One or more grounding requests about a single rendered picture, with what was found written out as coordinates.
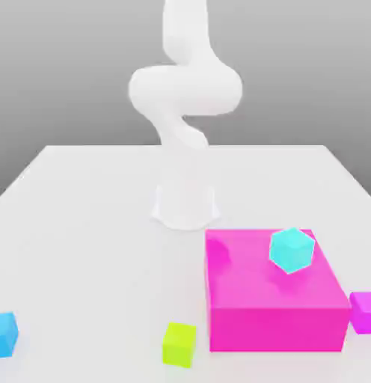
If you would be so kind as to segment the small cyan cube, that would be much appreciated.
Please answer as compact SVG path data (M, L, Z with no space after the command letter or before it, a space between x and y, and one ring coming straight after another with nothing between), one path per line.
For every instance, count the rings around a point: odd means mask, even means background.
M275 232L271 235L269 260L290 275L311 265L315 243L295 227Z

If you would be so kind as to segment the small yellow-green cube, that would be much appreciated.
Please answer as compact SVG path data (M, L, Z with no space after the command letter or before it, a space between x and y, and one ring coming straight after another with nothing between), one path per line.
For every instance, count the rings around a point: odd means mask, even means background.
M162 362L190 368L196 344L195 325L170 322L162 341Z

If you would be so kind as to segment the small magenta cube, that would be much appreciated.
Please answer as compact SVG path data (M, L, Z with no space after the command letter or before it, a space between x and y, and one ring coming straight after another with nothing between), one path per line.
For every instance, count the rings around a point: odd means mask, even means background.
M371 334L371 292L352 292L351 323L357 334Z

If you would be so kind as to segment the small blue cube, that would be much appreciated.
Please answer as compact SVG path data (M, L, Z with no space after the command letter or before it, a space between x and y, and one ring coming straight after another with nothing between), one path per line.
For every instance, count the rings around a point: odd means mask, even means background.
M18 334L14 313L0 313L0 358L12 356Z

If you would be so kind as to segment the large pink box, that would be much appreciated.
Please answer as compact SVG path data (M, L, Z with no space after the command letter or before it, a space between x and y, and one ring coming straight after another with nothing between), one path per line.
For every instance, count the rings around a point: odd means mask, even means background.
M288 275L269 259L273 229L205 232L212 352L339 352L351 306L320 246Z

